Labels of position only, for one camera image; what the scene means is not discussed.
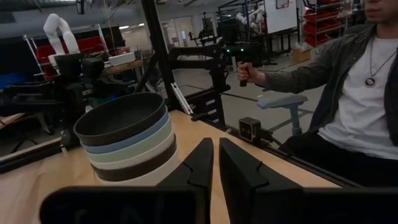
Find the gray jacket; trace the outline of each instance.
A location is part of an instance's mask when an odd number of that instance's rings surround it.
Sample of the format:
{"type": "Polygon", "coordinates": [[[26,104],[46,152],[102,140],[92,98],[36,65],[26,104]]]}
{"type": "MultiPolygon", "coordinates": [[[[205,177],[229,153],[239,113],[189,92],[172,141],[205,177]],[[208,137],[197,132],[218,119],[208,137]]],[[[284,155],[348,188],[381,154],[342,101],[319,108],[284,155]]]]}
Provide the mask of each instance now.
{"type": "MultiPolygon", "coordinates": [[[[300,67],[296,71],[266,73],[266,88],[284,93],[300,93],[326,84],[309,130],[311,133],[318,131],[333,121],[348,71],[365,53],[368,42],[375,32],[376,26],[373,26],[359,34],[344,35],[330,44],[309,66],[300,67]]],[[[395,146],[398,146],[397,57],[387,79],[384,109],[390,139],[395,146]]]]}

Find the black handle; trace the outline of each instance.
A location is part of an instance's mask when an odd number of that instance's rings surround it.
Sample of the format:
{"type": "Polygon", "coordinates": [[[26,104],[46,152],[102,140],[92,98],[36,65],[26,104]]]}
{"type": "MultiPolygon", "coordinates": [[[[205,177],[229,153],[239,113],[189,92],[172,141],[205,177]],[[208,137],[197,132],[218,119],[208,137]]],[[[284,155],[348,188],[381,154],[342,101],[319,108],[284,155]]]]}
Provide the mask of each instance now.
{"type": "Polygon", "coordinates": [[[241,80],[241,87],[245,87],[248,85],[248,81],[247,80],[241,80]]]}
{"type": "Polygon", "coordinates": [[[248,81],[247,80],[241,80],[241,87],[246,87],[248,85],[248,81]]]}

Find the metal shelving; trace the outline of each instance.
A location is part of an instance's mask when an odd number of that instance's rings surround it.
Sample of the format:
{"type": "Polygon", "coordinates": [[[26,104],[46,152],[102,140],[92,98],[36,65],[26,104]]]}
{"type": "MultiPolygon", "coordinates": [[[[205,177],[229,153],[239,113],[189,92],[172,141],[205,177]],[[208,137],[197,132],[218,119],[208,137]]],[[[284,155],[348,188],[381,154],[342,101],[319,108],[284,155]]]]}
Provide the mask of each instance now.
{"type": "Polygon", "coordinates": [[[338,37],[341,36],[341,12],[345,2],[346,0],[317,0],[315,4],[310,4],[308,0],[303,0],[305,7],[302,7],[300,17],[302,40],[317,48],[331,39],[327,35],[330,32],[339,30],[338,37]]]}

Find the necklace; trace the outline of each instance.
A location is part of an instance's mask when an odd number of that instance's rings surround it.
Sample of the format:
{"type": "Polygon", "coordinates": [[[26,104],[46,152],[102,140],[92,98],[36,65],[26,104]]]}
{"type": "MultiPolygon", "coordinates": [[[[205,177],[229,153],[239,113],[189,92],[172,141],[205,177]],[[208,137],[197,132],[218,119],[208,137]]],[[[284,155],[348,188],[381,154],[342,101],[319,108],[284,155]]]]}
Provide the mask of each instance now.
{"type": "Polygon", "coordinates": [[[376,79],[374,79],[374,76],[377,75],[377,73],[380,72],[380,69],[381,69],[383,66],[385,66],[385,64],[397,53],[397,51],[395,51],[395,52],[394,52],[394,53],[393,53],[381,66],[380,66],[380,68],[379,68],[375,73],[373,73],[373,71],[372,71],[373,43],[374,43],[374,39],[373,39],[372,42],[371,42],[371,56],[370,56],[370,63],[369,63],[369,69],[370,69],[370,72],[371,72],[371,77],[370,77],[370,78],[367,78],[367,79],[365,80],[365,85],[368,86],[368,87],[372,87],[372,86],[374,86],[374,84],[376,84],[376,79]]]}

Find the man's hand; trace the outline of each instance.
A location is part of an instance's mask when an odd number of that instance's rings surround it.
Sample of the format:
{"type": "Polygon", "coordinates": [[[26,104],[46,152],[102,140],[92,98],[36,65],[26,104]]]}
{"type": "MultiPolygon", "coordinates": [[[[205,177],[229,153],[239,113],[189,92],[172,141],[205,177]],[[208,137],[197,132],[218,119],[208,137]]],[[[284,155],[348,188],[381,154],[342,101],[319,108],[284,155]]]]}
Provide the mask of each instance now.
{"type": "Polygon", "coordinates": [[[266,82],[266,75],[257,71],[252,63],[239,62],[238,63],[238,78],[239,80],[247,80],[248,83],[257,83],[263,85],[266,82]]]}

